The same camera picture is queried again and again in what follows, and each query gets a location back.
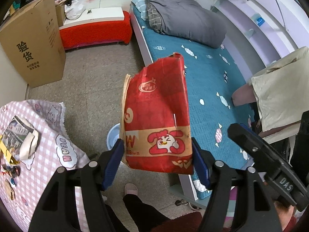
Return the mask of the cream hanging sweater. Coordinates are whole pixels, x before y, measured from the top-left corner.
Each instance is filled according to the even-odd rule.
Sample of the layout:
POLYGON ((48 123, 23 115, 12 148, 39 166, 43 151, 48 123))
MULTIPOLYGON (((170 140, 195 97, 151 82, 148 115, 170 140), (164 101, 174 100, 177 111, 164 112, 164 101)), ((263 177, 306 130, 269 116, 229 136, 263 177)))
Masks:
POLYGON ((254 74, 232 94, 234 106, 257 103, 261 132, 268 143, 299 132, 308 111, 308 47, 301 47, 254 74))

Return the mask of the yellow snack box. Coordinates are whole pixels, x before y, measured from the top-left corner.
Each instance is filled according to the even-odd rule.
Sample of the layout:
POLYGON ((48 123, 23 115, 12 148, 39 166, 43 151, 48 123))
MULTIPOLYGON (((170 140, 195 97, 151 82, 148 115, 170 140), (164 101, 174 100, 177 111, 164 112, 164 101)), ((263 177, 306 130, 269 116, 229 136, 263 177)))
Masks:
POLYGON ((1 147, 1 152, 4 154, 4 158, 10 165, 18 165, 19 161, 17 161, 11 152, 7 149, 3 142, 3 138, 1 137, 1 142, 0 142, 0 147, 1 147))

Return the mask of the red covered low bench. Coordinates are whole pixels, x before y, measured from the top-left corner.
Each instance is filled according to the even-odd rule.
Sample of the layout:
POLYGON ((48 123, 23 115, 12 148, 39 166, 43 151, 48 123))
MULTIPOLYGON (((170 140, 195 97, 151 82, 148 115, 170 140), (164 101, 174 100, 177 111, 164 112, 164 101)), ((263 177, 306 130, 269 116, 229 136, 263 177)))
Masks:
POLYGON ((98 44, 125 43, 132 37, 130 14, 120 7, 89 9, 59 28, 65 50, 98 44))

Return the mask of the newspaper print bag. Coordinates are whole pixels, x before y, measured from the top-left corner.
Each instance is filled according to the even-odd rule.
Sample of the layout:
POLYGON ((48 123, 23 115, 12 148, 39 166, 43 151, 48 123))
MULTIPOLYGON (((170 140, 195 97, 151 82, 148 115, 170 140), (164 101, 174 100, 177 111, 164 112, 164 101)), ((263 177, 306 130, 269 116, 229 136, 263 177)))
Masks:
POLYGON ((30 159, 35 153, 39 132, 27 120, 15 115, 2 138, 7 149, 20 162, 30 159))

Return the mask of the teal bunk bed mattress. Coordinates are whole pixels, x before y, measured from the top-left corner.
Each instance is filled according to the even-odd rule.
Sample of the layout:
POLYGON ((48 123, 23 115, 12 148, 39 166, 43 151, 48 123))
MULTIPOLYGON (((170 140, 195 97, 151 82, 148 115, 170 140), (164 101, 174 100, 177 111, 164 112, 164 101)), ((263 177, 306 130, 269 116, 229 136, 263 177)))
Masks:
POLYGON ((233 105, 232 93, 244 85, 245 80, 228 50, 158 34, 142 19, 136 6, 132 12, 153 61, 174 52, 183 56, 191 134, 200 147, 232 168, 245 166, 250 157, 228 138, 227 129, 233 123, 249 126, 255 114, 250 105, 233 105))

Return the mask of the pink slipper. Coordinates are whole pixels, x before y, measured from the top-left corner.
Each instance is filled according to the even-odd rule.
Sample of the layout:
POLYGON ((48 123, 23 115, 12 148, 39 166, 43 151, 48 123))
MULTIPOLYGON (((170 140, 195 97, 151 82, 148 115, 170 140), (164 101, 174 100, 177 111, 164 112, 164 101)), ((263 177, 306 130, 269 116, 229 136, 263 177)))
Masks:
POLYGON ((138 188, 132 183, 127 183, 124 188, 124 194, 138 195, 138 188))

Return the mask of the white plastic bag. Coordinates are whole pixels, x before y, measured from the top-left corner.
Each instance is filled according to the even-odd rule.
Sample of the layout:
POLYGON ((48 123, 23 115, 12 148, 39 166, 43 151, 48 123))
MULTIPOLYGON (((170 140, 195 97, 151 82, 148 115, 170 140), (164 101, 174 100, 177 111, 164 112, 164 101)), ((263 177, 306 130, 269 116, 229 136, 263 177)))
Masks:
POLYGON ((68 20, 78 19, 85 11, 85 6, 78 0, 72 0, 71 5, 65 5, 65 16, 68 20))

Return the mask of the blue plastic trash bucket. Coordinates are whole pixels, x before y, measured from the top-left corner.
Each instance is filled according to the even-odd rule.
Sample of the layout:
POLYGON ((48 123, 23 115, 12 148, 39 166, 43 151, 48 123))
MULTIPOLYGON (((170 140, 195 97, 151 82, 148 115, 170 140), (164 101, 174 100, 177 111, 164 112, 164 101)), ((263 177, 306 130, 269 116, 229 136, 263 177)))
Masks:
POLYGON ((114 144, 119 139, 119 133, 120 133, 120 123, 114 125, 107 134, 106 145, 108 150, 112 150, 114 144))

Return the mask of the red paper food bag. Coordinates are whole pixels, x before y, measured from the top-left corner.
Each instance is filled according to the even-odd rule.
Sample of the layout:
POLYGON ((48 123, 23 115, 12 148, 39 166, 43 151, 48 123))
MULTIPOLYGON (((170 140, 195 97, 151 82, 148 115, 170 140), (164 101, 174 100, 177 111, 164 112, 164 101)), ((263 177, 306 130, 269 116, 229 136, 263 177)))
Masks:
POLYGON ((188 91, 179 53, 126 75, 121 97, 123 162, 137 170, 192 174, 188 91))

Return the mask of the plaid pillow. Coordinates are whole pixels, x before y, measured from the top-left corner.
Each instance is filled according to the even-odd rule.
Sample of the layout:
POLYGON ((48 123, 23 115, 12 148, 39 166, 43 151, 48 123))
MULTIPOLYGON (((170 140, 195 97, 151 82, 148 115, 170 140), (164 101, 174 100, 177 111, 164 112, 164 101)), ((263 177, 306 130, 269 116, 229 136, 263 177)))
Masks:
POLYGON ((149 26, 157 33, 164 34, 163 32, 163 20, 157 9, 147 0, 132 0, 136 9, 141 14, 141 18, 144 21, 148 21, 149 26))

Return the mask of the large brown cardboard box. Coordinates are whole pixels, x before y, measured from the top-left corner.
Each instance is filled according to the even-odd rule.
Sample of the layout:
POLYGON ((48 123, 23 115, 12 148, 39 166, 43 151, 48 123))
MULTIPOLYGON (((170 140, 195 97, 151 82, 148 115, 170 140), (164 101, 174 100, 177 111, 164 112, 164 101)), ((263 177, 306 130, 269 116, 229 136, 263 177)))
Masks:
POLYGON ((30 87, 62 79, 66 54, 54 0, 34 0, 3 23, 1 45, 30 87))

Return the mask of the grey folded duvet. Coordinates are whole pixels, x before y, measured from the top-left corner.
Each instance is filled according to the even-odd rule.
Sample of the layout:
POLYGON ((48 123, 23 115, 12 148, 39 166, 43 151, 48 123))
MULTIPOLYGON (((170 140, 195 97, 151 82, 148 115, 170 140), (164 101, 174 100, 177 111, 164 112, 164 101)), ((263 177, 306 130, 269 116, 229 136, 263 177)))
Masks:
POLYGON ((160 13, 164 35, 219 48, 227 30, 223 19, 195 0, 147 0, 160 13))

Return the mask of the black gold snack wrapper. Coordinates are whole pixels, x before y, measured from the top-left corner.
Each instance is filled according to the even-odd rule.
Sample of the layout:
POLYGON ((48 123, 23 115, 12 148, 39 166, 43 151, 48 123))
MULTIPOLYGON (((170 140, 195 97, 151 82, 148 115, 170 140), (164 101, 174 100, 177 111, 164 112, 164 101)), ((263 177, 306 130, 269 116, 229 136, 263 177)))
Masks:
POLYGON ((10 177, 15 178, 20 175, 20 167, 15 165, 1 165, 1 172, 8 174, 10 177))

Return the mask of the pink checkered tablecloth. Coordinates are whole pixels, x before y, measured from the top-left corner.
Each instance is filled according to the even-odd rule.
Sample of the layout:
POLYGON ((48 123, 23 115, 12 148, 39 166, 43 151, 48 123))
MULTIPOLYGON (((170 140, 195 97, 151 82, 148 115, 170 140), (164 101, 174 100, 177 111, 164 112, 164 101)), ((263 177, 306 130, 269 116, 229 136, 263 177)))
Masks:
POLYGON ((65 129, 65 105, 42 100, 12 101, 1 107, 1 135, 16 146, 4 132, 17 116, 39 132, 34 154, 19 163, 20 175, 14 179, 1 170, 1 201, 22 231, 28 231, 35 207, 58 167, 79 169, 89 163, 84 151, 69 138, 65 129))

